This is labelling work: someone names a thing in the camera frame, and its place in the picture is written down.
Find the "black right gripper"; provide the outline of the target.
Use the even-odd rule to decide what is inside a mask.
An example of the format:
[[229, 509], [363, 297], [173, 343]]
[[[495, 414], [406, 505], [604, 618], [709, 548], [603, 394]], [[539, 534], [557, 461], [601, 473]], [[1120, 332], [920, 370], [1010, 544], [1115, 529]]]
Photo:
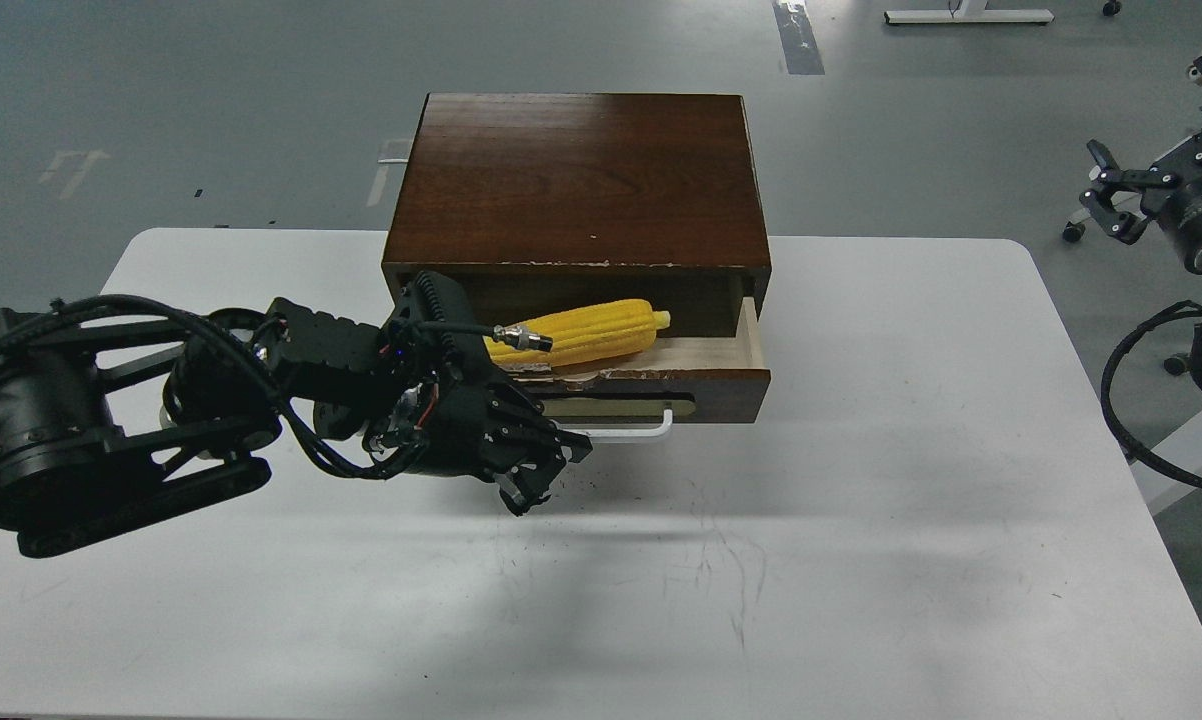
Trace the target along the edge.
[[[1202, 90], [1202, 56], [1189, 78]], [[1123, 169], [1103, 142], [1087, 141], [1096, 177], [1078, 201], [1100, 230], [1126, 245], [1158, 224], [1183, 268], [1202, 275], [1202, 123], [1190, 139], [1158, 157], [1155, 169]]]

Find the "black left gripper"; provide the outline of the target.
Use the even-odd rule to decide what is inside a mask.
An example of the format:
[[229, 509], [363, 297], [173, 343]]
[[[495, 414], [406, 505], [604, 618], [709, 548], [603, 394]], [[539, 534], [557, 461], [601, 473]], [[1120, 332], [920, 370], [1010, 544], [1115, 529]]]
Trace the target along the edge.
[[484, 338], [528, 333], [480, 325], [456, 279], [422, 272], [382, 325], [278, 297], [261, 359], [276, 413], [319, 469], [349, 480], [472, 477], [495, 483], [510, 514], [523, 516], [593, 444], [546, 418]]

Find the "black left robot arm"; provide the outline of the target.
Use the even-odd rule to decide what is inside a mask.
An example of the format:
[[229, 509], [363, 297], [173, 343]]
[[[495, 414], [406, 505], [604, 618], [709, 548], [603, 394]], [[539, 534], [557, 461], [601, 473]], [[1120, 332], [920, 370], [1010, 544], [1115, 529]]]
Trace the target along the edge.
[[487, 340], [552, 346], [480, 325], [435, 272], [383, 325], [287, 299], [206, 315], [125, 293], [2, 307], [0, 529], [48, 559], [248, 495], [284, 428], [331, 477], [474, 477], [524, 514], [593, 444], [547, 418]]

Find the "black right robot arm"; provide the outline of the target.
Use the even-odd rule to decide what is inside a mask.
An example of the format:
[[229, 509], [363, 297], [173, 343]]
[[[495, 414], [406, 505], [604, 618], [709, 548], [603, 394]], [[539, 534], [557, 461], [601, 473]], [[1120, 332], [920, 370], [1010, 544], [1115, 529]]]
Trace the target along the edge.
[[[1192, 79], [1202, 85], [1202, 55], [1192, 60]], [[1183, 269], [1202, 275], [1202, 123], [1144, 169], [1123, 168], [1103, 143], [1085, 143], [1094, 161], [1081, 208], [1113, 240], [1135, 243], [1158, 225]], [[1202, 319], [1189, 355], [1189, 373], [1202, 391]]]

